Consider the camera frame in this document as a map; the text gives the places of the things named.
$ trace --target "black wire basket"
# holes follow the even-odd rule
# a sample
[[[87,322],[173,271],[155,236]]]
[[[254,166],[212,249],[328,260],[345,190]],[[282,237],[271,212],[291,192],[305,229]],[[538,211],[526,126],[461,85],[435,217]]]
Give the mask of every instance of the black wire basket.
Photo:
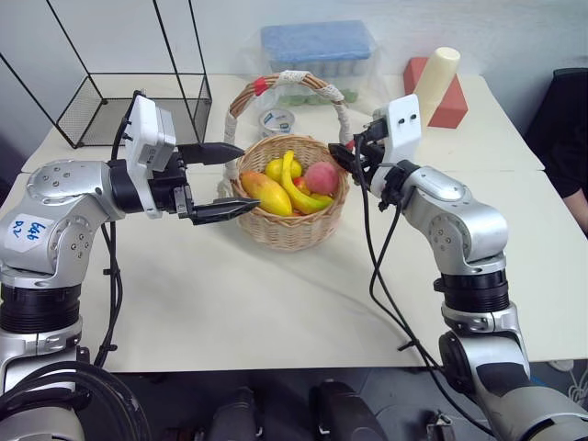
[[[11,62],[9,53],[0,52],[0,59],[51,121],[55,129],[73,148],[111,145],[121,118],[132,100],[132,93],[136,89],[142,89],[147,97],[157,103],[158,107],[171,112],[177,143],[204,141],[212,97],[198,38],[192,0],[166,1],[160,5],[157,0],[153,0],[153,5],[149,5],[149,2],[144,0],[121,0],[118,3],[112,1],[96,2],[95,0],[81,0],[73,3],[66,0],[45,0],[44,2],[40,0],[31,7],[31,13],[33,7],[38,9],[37,15],[46,13],[46,17],[43,18],[45,27],[54,26],[56,33],[61,32],[59,40],[63,46],[67,45],[69,48],[61,48],[61,51],[69,52],[68,56],[77,64],[75,68],[81,73],[79,80],[76,79],[79,82],[69,87],[74,90],[71,98],[66,102],[65,107],[61,106],[61,110],[56,110],[55,104],[45,97],[47,93],[43,91],[43,88],[52,87],[50,75],[45,81],[42,81],[42,78],[41,81],[29,81],[28,70],[19,68],[18,63]],[[112,21],[122,22],[122,26],[117,26],[117,23],[108,24],[107,19],[115,17],[115,14],[118,20]],[[28,20],[27,17],[22,17],[22,14],[16,16],[14,19]],[[184,26],[183,32],[178,33],[178,30],[182,28],[178,25],[180,20],[182,22],[179,25]],[[125,26],[125,22],[132,24],[129,26],[132,30]],[[117,66],[114,65],[116,63],[112,62],[108,63],[108,67],[114,66],[114,70],[104,68],[94,70],[89,67],[96,63],[86,62],[88,54],[89,58],[95,58],[92,57],[94,52],[88,50],[88,46],[91,46],[88,41],[96,39],[97,44],[100,45],[99,49],[106,54],[108,51],[113,54],[120,54],[124,51],[135,53],[136,43],[141,42],[141,36],[137,35],[138,30],[143,29],[151,37],[152,46],[154,32],[157,29],[160,31],[161,40],[159,43],[161,44],[157,46],[163,53],[167,52],[166,56],[169,61],[165,63],[167,65],[163,70],[161,62],[158,66],[160,69],[157,71],[143,71],[141,69],[146,65],[152,67],[152,47],[147,50],[143,48],[143,53],[149,55],[139,59],[138,66],[130,66],[129,63],[124,62],[123,67],[126,66],[128,71],[116,69]],[[88,32],[92,30],[96,35],[88,35]],[[75,37],[76,35],[79,37],[81,31],[85,34],[81,39],[83,41],[78,45],[75,43]],[[116,32],[121,34],[119,39],[113,37],[113,33]],[[101,39],[104,40],[105,35],[108,35],[108,39],[106,39],[108,41],[100,43]],[[20,43],[28,36],[23,35],[21,39],[16,35],[16,38]],[[113,40],[117,44],[108,45]],[[159,55],[161,60],[164,55],[161,53]],[[37,65],[35,71],[37,73],[43,72],[45,69],[50,71],[51,68],[55,70],[58,67],[53,65],[48,68],[45,65]],[[62,98],[65,102],[67,96],[62,96]]]

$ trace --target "yellow banana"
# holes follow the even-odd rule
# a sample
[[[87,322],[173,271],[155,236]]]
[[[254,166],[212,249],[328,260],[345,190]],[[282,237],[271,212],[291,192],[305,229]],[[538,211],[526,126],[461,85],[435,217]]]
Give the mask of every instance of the yellow banana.
[[[320,211],[321,209],[326,209],[333,202],[331,198],[329,198],[330,200],[326,200],[324,198],[311,198],[310,196],[307,196],[298,190],[298,188],[292,182],[292,173],[290,172],[290,167],[292,165],[293,159],[294,152],[288,150],[286,154],[284,154],[284,163],[282,164],[282,186],[288,193],[288,196],[290,196],[292,206],[304,214],[311,214],[316,211]]]

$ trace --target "wicker basket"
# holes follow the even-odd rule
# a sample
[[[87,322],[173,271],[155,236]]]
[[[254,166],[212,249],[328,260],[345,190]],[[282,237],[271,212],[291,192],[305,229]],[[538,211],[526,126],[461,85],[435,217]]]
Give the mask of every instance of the wicker basket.
[[[263,90],[260,92],[260,80],[262,79],[261,84],[265,84],[266,88],[282,84],[302,84],[319,93],[319,95],[324,96],[325,94],[322,92],[328,89],[326,94],[328,97],[337,98],[340,96],[340,100],[333,101],[342,126],[340,141],[347,143],[351,139],[343,96],[340,95],[340,92],[334,89],[332,85],[326,84],[310,73],[286,71],[281,75],[270,75],[256,80],[235,98],[227,115],[226,142],[234,142],[236,119],[243,113],[251,98],[254,95],[258,96],[263,93]],[[304,170],[319,161],[327,161],[335,165],[339,170],[339,187],[334,195],[333,203],[326,209],[298,217],[278,216],[256,208],[240,216],[238,222],[259,243],[264,243],[275,250],[298,251],[324,241],[335,231],[349,190],[346,179],[347,173],[339,167],[328,153],[327,145],[311,137],[300,135],[278,135],[265,138],[250,147],[235,164],[227,164],[225,176],[231,179],[234,196],[247,197],[237,176],[246,170],[263,173],[269,161],[282,157],[288,150],[294,151],[296,159],[300,161]]]

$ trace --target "cream cylinder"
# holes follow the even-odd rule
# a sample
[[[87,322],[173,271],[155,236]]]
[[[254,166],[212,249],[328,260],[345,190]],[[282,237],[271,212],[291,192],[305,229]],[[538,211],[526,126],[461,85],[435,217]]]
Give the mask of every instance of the cream cylinder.
[[[455,49],[437,48],[426,62],[421,78],[414,88],[419,98],[421,129],[424,131],[443,97],[453,77],[458,71],[461,55]]]

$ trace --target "label sticker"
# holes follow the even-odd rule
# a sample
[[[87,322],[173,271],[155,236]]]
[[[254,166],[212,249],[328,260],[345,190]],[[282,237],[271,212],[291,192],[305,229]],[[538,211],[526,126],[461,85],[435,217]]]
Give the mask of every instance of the label sticker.
[[[30,214],[17,215],[10,225],[4,239],[6,248],[25,253],[35,246],[44,243],[53,220],[31,216]]]

